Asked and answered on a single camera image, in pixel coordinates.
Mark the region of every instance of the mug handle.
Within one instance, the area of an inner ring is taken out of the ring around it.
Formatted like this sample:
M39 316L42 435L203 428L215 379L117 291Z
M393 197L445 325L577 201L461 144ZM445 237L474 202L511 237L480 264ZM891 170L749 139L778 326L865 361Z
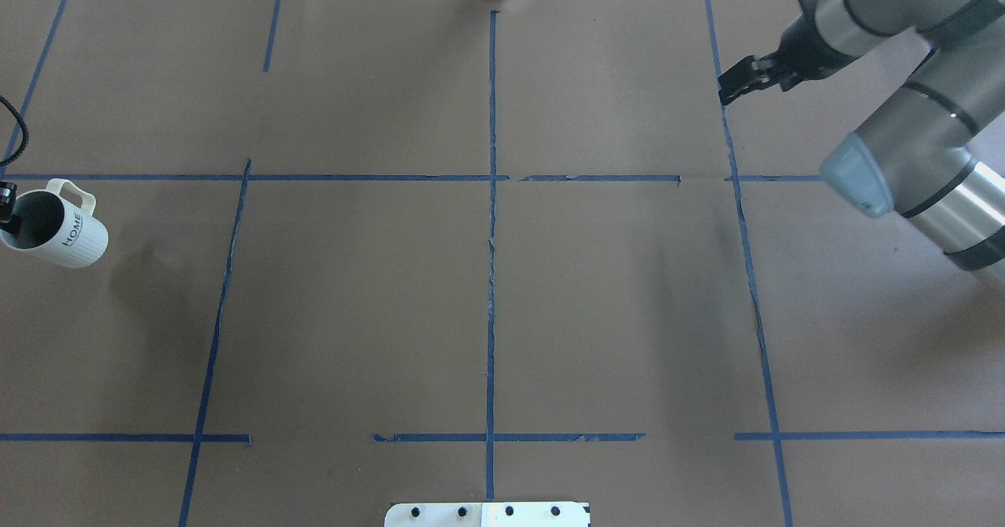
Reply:
M59 195L66 186L69 186L70 193L75 193L80 197L80 210L88 215L94 214L94 206L97 205L97 200L94 199L93 195L76 187L76 184L69 180L62 180L59 177L49 180L49 183L45 185L45 191Z

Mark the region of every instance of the horizontal blue tape strip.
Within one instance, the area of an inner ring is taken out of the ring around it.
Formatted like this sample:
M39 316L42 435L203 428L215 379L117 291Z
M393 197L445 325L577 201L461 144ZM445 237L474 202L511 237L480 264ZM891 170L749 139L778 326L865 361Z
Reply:
M127 434L103 432L0 432L0 442L10 443L191 443L193 434ZM251 434L207 434L204 443L251 445Z
M822 182L820 176L737 176L742 182ZM728 182L733 181L733 177L726 177Z
M634 443L643 432L496 432L495 443ZM410 432L393 436L373 435L374 443L484 443L481 432Z
M680 176L527 176L522 182L673 182L680 183Z
M232 174L11 174L9 180L50 180L64 177L78 181L180 181L180 182L239 182L244 179ZM491 176L423 176L381 174L257 174L248 176L256 182L487 182ZM509 176L495 176L496 181Z
M836 430L782 432L782 441L882 441L882 440L946 440L1001 438L1005 431L994 430ZM736 441L772 441L769 432L739 432Z

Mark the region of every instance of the blue tape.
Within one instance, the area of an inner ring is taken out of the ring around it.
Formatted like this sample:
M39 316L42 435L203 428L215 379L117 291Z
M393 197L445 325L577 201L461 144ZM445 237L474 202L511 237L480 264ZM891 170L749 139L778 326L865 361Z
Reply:
M49 35L45 37L45 45L42 47L42 53L38 56L38 62L35 64L35 72L31 74L31 82L28 83L28 92L24 96L24 103L21 104L22 117L27 117L28 108L31 106L31 98L35 95L35 87L38 85L38 78L42 75L42 67L45 66L45 58L49 55L49 48L52 47L52 40L56 36L56 29L59 28L59 21L62 19L62 14L66 8L67 0L59 0L59 8L56 9L56 16L53 16L52 26L49 27ZM14 130L10 134L10 141L7 143L7 152L5 152L3 158L4 160L11 157L14 154L14 147L17 144L17 139L20 134L20 128L15 125ZM4 170L6 167L0 168L0 176L4 175Z
M522 182L674 182L680 185L680 176L527 176Z
M495 499L495 19L488 15L488 345L485 353L485 501Z
M53 177L80 181L174 181L174 182L239 182L243 176L234 174L11 174L10 180L50 180ZM507 181L510 176L495 176ZM487 182L491 176L414 174L255 174L252 182Z
M234 269L234 250L237 245L237 232L241 226L241 215L244 212L244 200L247 197L248 176L251 173L251 160L244 164L244 176L241 180L241 193L237 198L237 211L234 213L234 228L230 233L230 248L227 250L227 265L223 272L223 286L220 289L220 304L216 309L216 324L213 327L213 342L209 349L209 362L206 364L206 377L202 383L202 398L199 401L199 416L196 418L195 438L192 443L192 456L189 459L188 477L185 480L185 494L182 497L182 512L178 519L178 527L188 524L189 507L192 505L192 488L195 485L195 473L199 467L199 450L203 442L203 430L206 426L206 409L209 407L209 393L213 387L213 369L216 366L216 354L220 348L220 332L223 330L223 308L230 291L230 277Z
M493 443L635 443L643 432L496 432ZM484 443L479 432L406 432L390 437L373 435L377 444L387 443Z
M883 440L1005 440L999 430L837 430L783 432L782 441L883 441ZM736 441L771 441L769 432L739 432Z
M129 434L119 432L0 432L3 443L191 443L194 434ZM251 445L251 434L207 434L204 443Z
M709 37L712 41L712 57L716 64L716 80L723 73L722 62L719 59L719 40L716 37L716 17L712 0L705 0L706 15L709 20ZM765 398L768 401L768 419L771 422L772 444L775 449L775 469L778 472L778 491L782 499L782 515L785 526L792 527L792 505L789 500L789 481L785 473L785 457L782 454L782 437L779 433L778 408L775 406L775 388L771 381L771 365L768 361L768 345L764 335L764 320L761 317L761 299L757 291L757 277L754 274L754 255L751 251L750 234L747 231L747 216L744 215L743 190L740 187L740 172L737 166L736 145L730 123L726 116L726 106L720 106L723 114L723 133L726 145L730 149L730 172L733 180L733 197L736 201L737 218L740 221L740 238L744 246L744 261L747 266L747 284L750 287L751 300L754 303L754 315L757 319L757 339L761 349L761 373L764 377Z
M279 24L279 5L282 0L275 0L272 7L272 25L268 28L268 44L265 46L265 62L261 65L263 72L268 73L269 66L272 65L272 44L275 41L275 28Z
M820 176L740 176L741 182L822 182ZM726 177L726 181L732 182L732 177Z

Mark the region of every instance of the metal bracket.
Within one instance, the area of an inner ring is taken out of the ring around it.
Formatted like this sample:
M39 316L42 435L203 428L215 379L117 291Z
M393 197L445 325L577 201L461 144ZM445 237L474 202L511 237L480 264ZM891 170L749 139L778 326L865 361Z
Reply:
M384 527L589 527L590 505L576 502L398 504Z

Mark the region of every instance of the white bracket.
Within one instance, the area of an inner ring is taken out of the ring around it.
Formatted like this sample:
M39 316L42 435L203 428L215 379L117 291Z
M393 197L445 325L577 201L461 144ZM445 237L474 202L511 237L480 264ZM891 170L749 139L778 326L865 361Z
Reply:
M589 527L590 505L576 502L398 504L384 527Z

